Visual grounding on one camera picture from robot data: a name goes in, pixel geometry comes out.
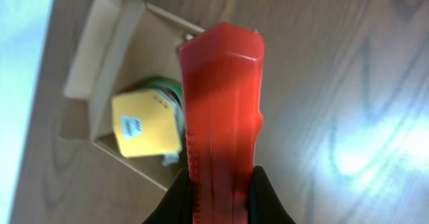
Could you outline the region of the cardboard box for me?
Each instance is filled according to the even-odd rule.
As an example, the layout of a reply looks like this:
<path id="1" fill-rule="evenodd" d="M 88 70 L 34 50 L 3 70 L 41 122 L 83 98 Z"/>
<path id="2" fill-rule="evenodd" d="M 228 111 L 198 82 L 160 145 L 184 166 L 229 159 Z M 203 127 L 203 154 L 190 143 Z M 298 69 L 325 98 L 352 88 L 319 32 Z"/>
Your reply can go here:
<path id="1" fill-rule="evenodd" d="M 111 99 L 161 76 L 180 81 L 178 48 L 194 25 L 143 0 L 93 0 L 64 86 L 65 103 L 58 137 L 90 142 L 162 190 L 186 167 L 162 165 L 161 156 L 126 158 L 113 133 Z"/>

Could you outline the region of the yellow sticky note pad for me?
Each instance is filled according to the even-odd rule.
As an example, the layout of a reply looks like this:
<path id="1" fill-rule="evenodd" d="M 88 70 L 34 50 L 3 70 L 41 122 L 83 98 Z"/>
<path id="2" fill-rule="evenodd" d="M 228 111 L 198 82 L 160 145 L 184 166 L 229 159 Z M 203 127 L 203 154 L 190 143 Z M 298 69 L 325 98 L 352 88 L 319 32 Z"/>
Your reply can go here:
<path id="1" fill-rule="evenodd" d="M 113 97 L 113 131 L 120 153 L 135 158 L 181 152 L 179 112 L 177 101 L 158 89 Z"/>

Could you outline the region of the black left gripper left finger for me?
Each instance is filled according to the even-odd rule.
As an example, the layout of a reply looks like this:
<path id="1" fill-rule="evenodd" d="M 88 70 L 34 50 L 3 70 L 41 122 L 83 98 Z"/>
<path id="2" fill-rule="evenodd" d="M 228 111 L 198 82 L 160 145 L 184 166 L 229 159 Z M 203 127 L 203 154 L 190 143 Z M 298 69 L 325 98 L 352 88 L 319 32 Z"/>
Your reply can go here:
<path id="1" fill-rule="evenodd" d="M 193 183 L 181 169 L 159 205 L 142 224 L 193 224 Z"/>

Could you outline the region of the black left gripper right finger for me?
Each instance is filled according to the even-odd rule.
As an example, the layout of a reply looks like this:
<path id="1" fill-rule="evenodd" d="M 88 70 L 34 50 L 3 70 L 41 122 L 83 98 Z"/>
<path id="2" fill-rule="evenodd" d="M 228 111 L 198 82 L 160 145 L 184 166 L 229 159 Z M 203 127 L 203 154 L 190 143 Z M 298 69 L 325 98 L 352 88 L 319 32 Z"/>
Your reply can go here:
<path id="1" fill-rule="evenodd" d="M 262 166 L 253 169 L 248 203 L 248 224 L 296 224 L 281 204 Z"/>

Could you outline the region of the orange utility knife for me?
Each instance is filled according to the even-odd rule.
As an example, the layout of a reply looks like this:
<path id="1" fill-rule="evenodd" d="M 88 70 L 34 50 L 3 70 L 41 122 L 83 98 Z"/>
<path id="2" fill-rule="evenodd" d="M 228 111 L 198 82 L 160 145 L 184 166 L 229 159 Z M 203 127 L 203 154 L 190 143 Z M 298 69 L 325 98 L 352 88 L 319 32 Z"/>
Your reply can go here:
<path id="1" fill-rule="evenodd" d="M 179 51 L 194 223 L 246 223 L 265 42 L 219 23 Z"/>

